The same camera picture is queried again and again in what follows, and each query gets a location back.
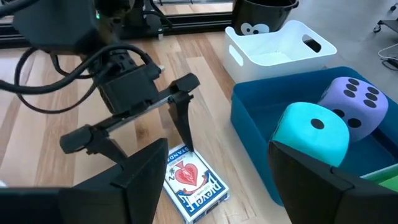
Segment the white plastic basket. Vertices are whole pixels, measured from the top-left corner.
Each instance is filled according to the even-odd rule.
[[[319,52],[303,38],[316,41]],[[266,34],[239,36],[227,27],[224,51],[224,68],[235,83],[320,70],[337,53],[335,46],[295,20]]]

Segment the white cable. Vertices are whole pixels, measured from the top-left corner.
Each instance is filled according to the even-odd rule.
[[[392,45],[392,46],[390,46],[390,47],[386,47],[385,49],[381,49],[377,54],[380,56],[380,58],[398,60],[398,58],[386,57],[386,56],[383,56],[383,55],[380,54],[381,52],[383,52],[383,51],[385,51],[385,50],[388,50],[388,49],[390,49],[390,48],[393,48],[393,47],[395,47],[395,46],[398,46],[398,44],[394,44],[394,45]]]

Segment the googly eyes sticker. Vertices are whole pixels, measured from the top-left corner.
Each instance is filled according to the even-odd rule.
[[[241,25],[241,32],[243,35],[264,34],[269,32],[269,27],[266,24],[256,24],[252,27],[247,22]]]

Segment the blue bin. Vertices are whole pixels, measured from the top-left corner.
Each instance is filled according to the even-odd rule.
[[[239,83],[232,94],[231,122],[242,140],[271,198],[283,205],[268,165],[269,138],[285,108],[294,102],[316,103],[338,77],[368,82],[348,67]],[[363,140],[350,144],[340,168],[361,177],[398,163],[398,105],[390,98],[380,126]]]

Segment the heart logo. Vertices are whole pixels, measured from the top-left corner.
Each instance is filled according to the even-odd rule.
[[[198,177],[198,168],[193,164],[183,165],[183,161],[175,165],[180,169],[175,172],[175,178],[182,184],[196,186]]]

